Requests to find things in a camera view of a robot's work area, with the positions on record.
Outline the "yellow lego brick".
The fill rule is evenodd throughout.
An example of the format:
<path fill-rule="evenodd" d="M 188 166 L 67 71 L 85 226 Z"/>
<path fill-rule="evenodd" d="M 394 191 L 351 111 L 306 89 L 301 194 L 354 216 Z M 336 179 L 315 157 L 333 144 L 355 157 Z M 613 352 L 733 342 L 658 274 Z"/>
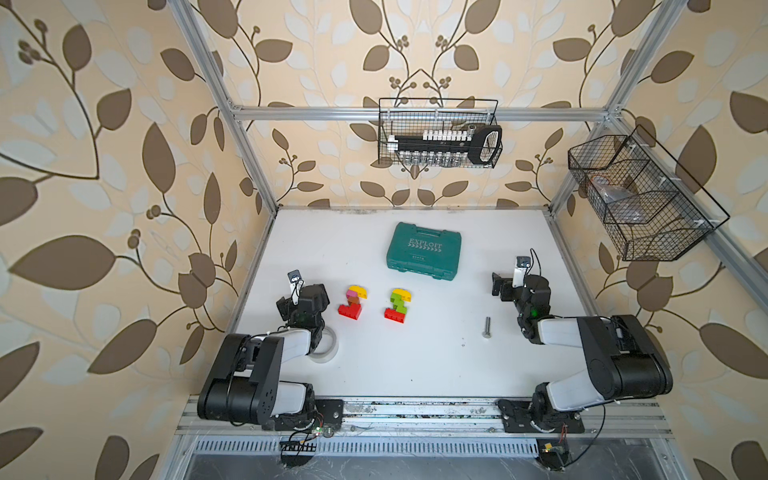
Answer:
<path fill-rule="evenodd" d="M 393 289 L 392 290 L 392 298 L 400 298 L 403 302 L 411 302 L 412 301 L 412 295 L 409 291 L 404 289 Z"/>
<path fill-rule="evenodd" d="M 361 299 L 368 298 L 367 290 L 361 286 L 352 285 L 349 287 L 349 291 L 354 292 L 358 298 L 361 298 Z"/>

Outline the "red lego brick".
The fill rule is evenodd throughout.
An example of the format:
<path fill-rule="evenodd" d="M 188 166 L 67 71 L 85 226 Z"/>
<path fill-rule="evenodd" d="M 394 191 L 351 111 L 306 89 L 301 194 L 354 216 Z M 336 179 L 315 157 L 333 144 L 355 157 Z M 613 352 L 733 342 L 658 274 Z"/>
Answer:
<path fill-rule="evenodd" d="M 347 305 L 340 305 L 337 309 L 338 314 L 346 318 L 358 320 L 362 312 L 362 305 L 358 303 L 349 303 Z"/>
<path fill-rule="evenodd" d="M 393 310 L 391 308 L 388 308 L 385 310 L 384 316 L 386 319 L 398 322 L 398 323 L 404 323 L 405 322 L 405 314 L 400 313 L 397 310 Z"/>

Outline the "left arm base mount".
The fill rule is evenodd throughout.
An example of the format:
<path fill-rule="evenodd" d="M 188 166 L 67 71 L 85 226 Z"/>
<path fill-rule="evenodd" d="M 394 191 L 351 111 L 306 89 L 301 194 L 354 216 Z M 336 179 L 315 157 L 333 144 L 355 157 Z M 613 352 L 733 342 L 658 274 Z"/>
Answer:
<path fill-rule="evenodd" d="M 311 431 L 333 436 L 341 429 L 343 417 L 343 400 L 319 399 L 310 401 L 298 413 L 272 416 L 261 428 L 265 431 Z"/>

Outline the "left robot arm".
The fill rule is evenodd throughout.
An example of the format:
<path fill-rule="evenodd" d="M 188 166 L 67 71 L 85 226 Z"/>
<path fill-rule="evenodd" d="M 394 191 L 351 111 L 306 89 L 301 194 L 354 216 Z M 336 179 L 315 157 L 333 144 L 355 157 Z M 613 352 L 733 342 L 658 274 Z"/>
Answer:
<path fill-rule="evenodd" d="M 314 353 L 321 343 L 329 297 L 323 284 L 294 292 L 276 302 L 281 329 L 224 338 L 198 396 L 199 418 L 292 431 L 322 424 L 313 386 L 282 381 L 280 374 L 283 364 Z"/>

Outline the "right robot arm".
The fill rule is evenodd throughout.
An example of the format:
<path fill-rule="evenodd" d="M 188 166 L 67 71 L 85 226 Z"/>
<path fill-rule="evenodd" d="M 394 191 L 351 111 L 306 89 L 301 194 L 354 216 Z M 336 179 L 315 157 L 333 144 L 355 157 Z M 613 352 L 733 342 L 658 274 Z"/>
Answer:
<path fill-rule="evenodd" d="M 636 316 L 554 315 L 549 281 L 535 274 L 505 278 L 494 273 L 491 294 L 514 304 L 521 333 L 531 343 L 583 354 L 583 370 L 535 387 L 521 411 L 535 428 L 551 431 L 588 407 L 671 392 L 671 370 Z"/>

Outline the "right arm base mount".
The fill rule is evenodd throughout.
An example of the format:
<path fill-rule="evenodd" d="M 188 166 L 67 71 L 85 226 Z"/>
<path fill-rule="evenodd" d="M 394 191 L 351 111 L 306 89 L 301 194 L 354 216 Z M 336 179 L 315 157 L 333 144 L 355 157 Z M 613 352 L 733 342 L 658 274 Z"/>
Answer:
<path fill-rule="evenodd" d="M 585 432 L 578 412 L 562 412 L 542 401 L 499 399 L 496 401 L 505 433 L 560 434 Z"/>

